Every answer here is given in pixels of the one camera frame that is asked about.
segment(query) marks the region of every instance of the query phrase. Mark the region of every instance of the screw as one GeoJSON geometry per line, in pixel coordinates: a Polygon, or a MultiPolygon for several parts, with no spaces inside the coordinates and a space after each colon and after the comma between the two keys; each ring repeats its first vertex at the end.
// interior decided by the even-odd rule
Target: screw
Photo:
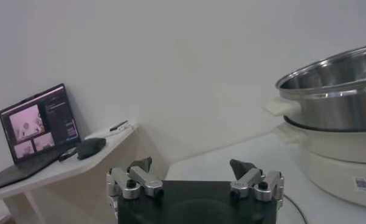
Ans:
{"type": "Polygon", "coordinates": [[[126,182],[126,187],[127,188],[134,188],[134,187],[136,187],[136,181],[134,181],[134,180],[132,180],[132,179],[130,179],[130,180],[128,180],[127,182],[126,182]]]}
{"type": "Polygon", "coordinates": [[[258,184],[258,188],[260,189],[260,190],[266,190],[267,188],[268,188],[268,184],[267,184],[267,182],[264,182],[264,181],[262,181],[262,182],[260,182],[259,184],[258,184]]]}

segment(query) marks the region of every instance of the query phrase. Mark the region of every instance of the laptop screen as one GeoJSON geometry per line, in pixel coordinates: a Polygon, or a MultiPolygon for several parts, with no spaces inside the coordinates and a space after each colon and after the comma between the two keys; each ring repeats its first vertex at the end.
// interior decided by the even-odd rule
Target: laptop screen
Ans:
{"type": "Polygon", "coordinates": [[[15,163],[80,137],[63,84],[0,111],[15,163]]]}

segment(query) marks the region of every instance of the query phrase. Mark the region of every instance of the stainless steel pot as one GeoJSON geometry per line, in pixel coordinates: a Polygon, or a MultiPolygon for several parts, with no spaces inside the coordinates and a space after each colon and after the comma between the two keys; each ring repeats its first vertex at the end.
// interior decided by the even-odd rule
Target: stainless steel pot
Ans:
{"type": "Polygon", "coordinates": [[[265,109],[320,131],[366,131],[366,46],[320,60],[277,83],[265,109]]]}

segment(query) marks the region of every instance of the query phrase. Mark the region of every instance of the laptop keyboard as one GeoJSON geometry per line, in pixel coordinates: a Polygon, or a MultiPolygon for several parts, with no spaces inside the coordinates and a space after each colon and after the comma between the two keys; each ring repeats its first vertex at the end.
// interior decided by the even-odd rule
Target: laptop keyboard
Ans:
{"type": "Polygon", "coordinates": [[[56,161],[61,154],[70,148],[73,148],[73,145],[55,148],[3,170],[0,172],[0,187],[24,180],[36,174],[41,169],[56,161]]]}

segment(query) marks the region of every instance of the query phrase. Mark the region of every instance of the laptop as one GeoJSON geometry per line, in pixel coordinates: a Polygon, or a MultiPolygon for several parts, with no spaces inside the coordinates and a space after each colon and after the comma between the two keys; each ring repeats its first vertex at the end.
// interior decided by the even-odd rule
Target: laptop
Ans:
{"type": "Polygon", "coordinates": [[[80,142],[64,84],[0,111],[14,165],[0,172],[0,187],[24,180],[80,142]]]}

